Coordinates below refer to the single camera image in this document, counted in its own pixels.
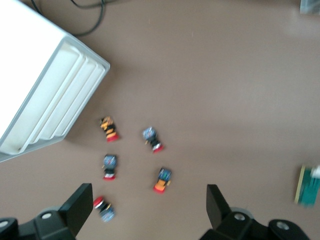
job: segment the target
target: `teal object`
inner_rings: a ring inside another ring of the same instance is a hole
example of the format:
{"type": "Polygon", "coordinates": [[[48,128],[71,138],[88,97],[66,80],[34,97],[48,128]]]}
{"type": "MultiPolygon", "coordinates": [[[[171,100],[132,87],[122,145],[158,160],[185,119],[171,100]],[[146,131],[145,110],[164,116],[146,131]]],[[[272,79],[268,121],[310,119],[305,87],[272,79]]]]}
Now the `teal object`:
{"type": "Polygon", "coordinates": [[[312,167],[302,166],[295,202],[305,207],[313,207],[320,188],[320,178],[311,176],[312,167]]]}

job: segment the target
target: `red toy part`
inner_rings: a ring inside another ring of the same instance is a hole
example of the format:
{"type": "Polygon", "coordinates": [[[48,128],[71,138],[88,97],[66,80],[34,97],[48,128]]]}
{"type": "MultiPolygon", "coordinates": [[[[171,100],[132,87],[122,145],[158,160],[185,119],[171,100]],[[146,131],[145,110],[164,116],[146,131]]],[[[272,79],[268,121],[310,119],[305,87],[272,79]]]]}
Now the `red toy part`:
{"type": "Polygon", "coordinates": [[[119,139],[119,136],[116,134],[116,135],[114,135],[112,137],[107,137],[106,141],[109,143],[109,142],[113,142],[113,141],[115,141],[117,139],[119,139]]]}
{"type": "Polygon", "coordinates": [[[157,194],[163,194],[165,192],[165,189],[163,189],[162,191],[159,189],[156,189],[156,187],[153,187],[153,191],[155,191],[157,194]]]}
{"type": "Polygon", "coordinates": [[[162,149],[164,149],[164,146],[163,146],[163,145],[161,145],[159,148],[155,149],[155,150],[153,151],[153,153],[156,154],[156,153],[160,152],[162,149]]]}
{"type": "Polygon", "coordinates": [[[103,198],[102,196],[97,197],[97,198],[93,201],[93,206],[94,206],[94,208],[99,207],[103,202],[104,202],[104,198],[103,198]]]}
{"type": "Polygon", "coordinates": [[[105,180],[105,181],[112,181],[112,180],[115,180],[115,176],[112,176],[112,177],[103,177],[103,180],[105,180]]]}

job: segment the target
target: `silver bolt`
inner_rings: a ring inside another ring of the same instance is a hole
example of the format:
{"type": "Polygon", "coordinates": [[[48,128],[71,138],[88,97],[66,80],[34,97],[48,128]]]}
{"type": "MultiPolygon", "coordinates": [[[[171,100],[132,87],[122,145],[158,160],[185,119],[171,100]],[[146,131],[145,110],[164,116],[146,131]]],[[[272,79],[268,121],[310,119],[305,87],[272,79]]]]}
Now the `silver bolt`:
{"type": "Polygon", "coordinates": [[[49,213],[43,214],[43,215],[41,216],[41,218],[42,218],[42,219],[48,219],[48,218],[50,218],[51,216],[52,216],[52,214],[49,212],[49,213]]]}
{"type": "Polygon", "coordinates": [[[3,228],[3,227],[5,227],[5,226],[7,226],[8,225],[8,221],[1,221],[0,222],[0,228],[3,228]]]}
{"type": "Polygon", "coordinates": [[[276,223],[276,226],[282,230],[289,230],[289,226],[286,223],[284,223],[283,221],[278,221],[276,223]]]}
{"type": "Polygon", "coordinates": [[[245,216],[243,216],[243,215],[240,214],[240,213],[236,213],[236,214],[234,215],[234,218],[237,219],[237,220],[239,220],[239,221],[244,221],[244,220],[246,219],[245,216]]]}

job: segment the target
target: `beige surface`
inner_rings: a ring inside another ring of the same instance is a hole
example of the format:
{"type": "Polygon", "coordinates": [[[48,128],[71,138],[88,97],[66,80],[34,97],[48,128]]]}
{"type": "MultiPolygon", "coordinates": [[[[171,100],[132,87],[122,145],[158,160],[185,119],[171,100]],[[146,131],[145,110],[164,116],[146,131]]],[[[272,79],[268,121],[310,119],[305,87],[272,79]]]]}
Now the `beige surface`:
{"type": "MultiPolygon", "coordinates": [[[[81,38],[111,64],[66,140],[0,163],[0,216],[21,223],[92,183],[116,217],[93,210],[79,240],[197,240],[210,228],[206,185],[262,224],[297,223],[319,239],[320,199],[294,204],[299,167],[320,164],[320,18],[290,0],[122,0],[81,38]],[[111,115],[121,139],[106,143],[111,115]],[[154,126],[165,150],[153,155],[141,131],[154,126]],[[102,180],[117,154],[113,182],[102,180]],[[172,169],[163,195],[160,167],[172,169]]],[[[99,9],[42,0],[70,32],[90,28],[99,9]]]]}

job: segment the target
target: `cable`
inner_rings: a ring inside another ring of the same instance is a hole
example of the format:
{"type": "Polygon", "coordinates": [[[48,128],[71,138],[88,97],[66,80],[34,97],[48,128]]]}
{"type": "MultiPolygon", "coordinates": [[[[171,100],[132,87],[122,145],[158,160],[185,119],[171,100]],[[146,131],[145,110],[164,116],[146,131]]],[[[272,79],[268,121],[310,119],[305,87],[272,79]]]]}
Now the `cable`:
{"type": "MultiPolygon", "coordinates": [[[[99,25],[101,24],[103,18],[104,18],[104,12],[105,12],[105,5],[107,3],[111,3],[111,2],[115,2],[116,0],[101,0],[100,3],[95,3],[95,4],[91,4],[91,5],[79,5],[77,4],[74,0],[70,0],[74,5],[76,5],[78,8],[80,9],[93,9],[93,8],[97,8],[97,7],[100,7],[100,15],[99,15],[99,18],[98,20],[96,21],[96,24],[88,31],[85,31],[85,32],[81,32],[81,33],[72,33],[73,36],[75,37],[83,37],[83,36],[86,36],[86,35],[89,35],[90,33],[92,33],[94,30],[96,30],[99,25]]],[[[31,0],[31,3],[33,5],[33,7],[35,8],[35,10],[41,14],[43,16],[43,14],[40,12],[40,10],[38,9],[36,3],[34,0],[31,0]]]]}

